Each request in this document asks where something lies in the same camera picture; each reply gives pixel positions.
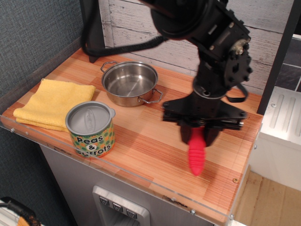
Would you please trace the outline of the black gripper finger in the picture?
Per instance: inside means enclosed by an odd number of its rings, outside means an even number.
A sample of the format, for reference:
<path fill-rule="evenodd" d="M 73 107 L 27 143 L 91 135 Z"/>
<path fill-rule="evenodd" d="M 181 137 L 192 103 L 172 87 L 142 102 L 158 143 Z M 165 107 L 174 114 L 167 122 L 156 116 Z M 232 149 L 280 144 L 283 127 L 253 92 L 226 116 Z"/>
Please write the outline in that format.
<path fill-rule="evenodd" d="M 219 135 L 221 131 L 220 127 L 205 127 L 204 130 L 204 138 L 205 138 L 205 143 L 206 147 L 209 147 L 212 145 L 212 143 L 215 141 L 217 136 Z"/>
<path fill-rule="evenodd" d="M 192 127 L 189 125 L 183 124 L 180 126 L 180 134 L 183 143 L 188 144 L 188 142 L 190 141 L 191 130 Z"/>

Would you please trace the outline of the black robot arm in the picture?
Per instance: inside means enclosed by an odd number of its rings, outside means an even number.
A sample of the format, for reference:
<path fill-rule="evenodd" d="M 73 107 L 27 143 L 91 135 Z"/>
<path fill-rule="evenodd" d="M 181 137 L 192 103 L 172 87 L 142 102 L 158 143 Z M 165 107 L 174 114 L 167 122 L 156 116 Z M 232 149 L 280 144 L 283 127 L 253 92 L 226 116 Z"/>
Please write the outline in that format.
<path fill-rule="evenodd" d="M 176 122 L 182 141 L 202 127 L 210 146 L 223 129 L 239 130 L 246 113 L 233 106 L 247 99 L 242 83 L 252 73 L 249 31 L 225 0 L 146 0 L 157 31 L 169 40 L 187 40 L 198 48 L 200 64 L 193 91 L 163 104 L 164 121 Z"/>

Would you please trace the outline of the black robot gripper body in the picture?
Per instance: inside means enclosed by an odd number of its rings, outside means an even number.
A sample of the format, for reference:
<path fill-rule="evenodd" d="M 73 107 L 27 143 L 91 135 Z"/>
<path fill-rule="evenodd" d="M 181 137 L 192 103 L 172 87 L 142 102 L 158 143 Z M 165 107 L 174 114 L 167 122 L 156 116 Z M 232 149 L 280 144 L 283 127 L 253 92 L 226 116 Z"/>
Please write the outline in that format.
<path fill-rule="evenodd" d="M 163 120 L 177 123 L 182 132 L 201 127 L 240 130 L 246 112 L 223 102 L 223 97 L 193 91 L 187 97 L 166 101 Z"/>

